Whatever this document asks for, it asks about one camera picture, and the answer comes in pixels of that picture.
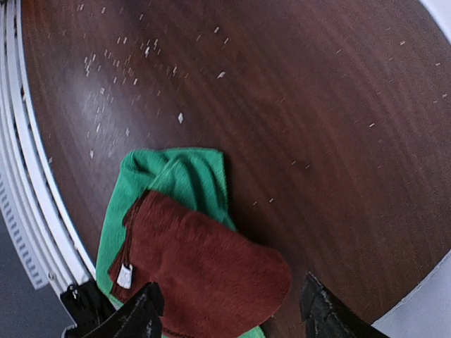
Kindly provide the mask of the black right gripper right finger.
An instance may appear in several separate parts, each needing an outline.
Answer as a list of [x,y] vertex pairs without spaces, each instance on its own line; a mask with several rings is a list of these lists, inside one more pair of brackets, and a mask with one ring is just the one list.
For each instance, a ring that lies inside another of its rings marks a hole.
[[313,274],[301,288],[299,307],[307,337],[383,337],[384,334],[355,314]]

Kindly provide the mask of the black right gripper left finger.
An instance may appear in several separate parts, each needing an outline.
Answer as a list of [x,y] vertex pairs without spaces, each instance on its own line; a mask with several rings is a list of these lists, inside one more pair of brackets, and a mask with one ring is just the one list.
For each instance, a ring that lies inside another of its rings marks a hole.
[[156,282],[146,283],[87,338],[162,338],[164,298]]

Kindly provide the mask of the dark red towel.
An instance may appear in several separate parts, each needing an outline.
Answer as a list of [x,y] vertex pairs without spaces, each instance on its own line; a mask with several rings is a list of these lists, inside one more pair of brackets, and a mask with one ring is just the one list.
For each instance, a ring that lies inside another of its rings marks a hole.
[[169,337],[239,337],[268,320],[290,291],[290,267],[278,251],[160,192],[138,198],[123,225],[111,293],[126,302],[156,282]]

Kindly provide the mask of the green microfiber towel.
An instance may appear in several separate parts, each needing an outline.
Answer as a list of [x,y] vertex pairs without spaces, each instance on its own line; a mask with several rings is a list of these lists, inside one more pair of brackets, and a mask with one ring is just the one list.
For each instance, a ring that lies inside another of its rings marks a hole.
[[[125,302],[111,293],[113,281],[109,268],[125,241],[123,219],[148,190],[160,192],[238,233],[228,213],[226,174],[220,151],[188,148],[130,152],[121,163],[106,209],[96,265],[98,287],[120,303]],[[239,337],[262,336],[259,325]]]

